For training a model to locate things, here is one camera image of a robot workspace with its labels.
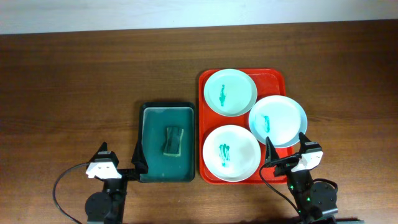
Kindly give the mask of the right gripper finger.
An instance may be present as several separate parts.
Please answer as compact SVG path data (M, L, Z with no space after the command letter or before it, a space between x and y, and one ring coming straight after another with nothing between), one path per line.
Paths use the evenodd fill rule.
M266 137L266 157L264 165L266 167L273 167L276 165L279 160L279 155L270 139L270 137Z
M318 152L320 151L320 145L316 141L309 140L303 132L299 132L299 141L300 141L300 154L306 154L311 152Z

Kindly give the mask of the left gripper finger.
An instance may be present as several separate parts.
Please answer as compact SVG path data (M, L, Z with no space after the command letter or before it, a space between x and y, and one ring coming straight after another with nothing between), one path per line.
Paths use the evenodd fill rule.
M113 151L108 150L107 142L103 142L94 156L89 162L112 162L115 167L118 166L119 160Z
M136 142L134 152L131 158L131 163L134 165L134 170L138 174L147 174L149 171L149 166L147 164L144 151L142 148L142 141L139 139Z

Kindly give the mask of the light blue plate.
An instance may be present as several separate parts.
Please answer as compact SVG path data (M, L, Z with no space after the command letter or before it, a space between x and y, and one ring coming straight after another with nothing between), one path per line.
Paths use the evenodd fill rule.
M252 107L249 129L262 144L269 138L276 148L299 142L299 133L306 133L307 115L295 100L281 95L267 96Z

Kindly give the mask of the white plate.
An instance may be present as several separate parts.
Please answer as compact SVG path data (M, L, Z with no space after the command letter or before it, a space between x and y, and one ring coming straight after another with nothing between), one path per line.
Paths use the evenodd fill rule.
M207 169L215 177L226 182L240 182L257 171L261 147L246 128L225 125L206 137L202 156Z

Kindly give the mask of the green yellow sponge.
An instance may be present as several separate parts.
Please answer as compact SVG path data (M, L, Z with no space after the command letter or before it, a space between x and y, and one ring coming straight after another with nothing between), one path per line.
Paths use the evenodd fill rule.
M166 139L163 148L165 156L180 157L184 129L176 126L166 128Z

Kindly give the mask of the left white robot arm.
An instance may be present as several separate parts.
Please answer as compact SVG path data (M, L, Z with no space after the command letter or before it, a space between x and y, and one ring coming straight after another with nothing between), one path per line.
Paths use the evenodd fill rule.
M127 184L139 181L142 174L148 173L142 144L137 143L130 169L118 169L119 160L108 145L103 142L89 160L86 175L90 179L103 182L103 189L92 194L85 203L88 223L122 223L127 195Z

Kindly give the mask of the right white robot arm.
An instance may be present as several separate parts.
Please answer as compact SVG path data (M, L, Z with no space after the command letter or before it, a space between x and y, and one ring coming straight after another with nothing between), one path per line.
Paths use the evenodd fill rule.
M266 138L266 158L261 166L274 168L274 176L285 176L287 187L294 200L273 188L268 181L264 183L284 198L298 213L300 223L336 223L335 214L338 185L327 179L313 179L310 171L316 168L323 157L321 145L309 140L304 133L298 134L299 152L280 158L270 138Z

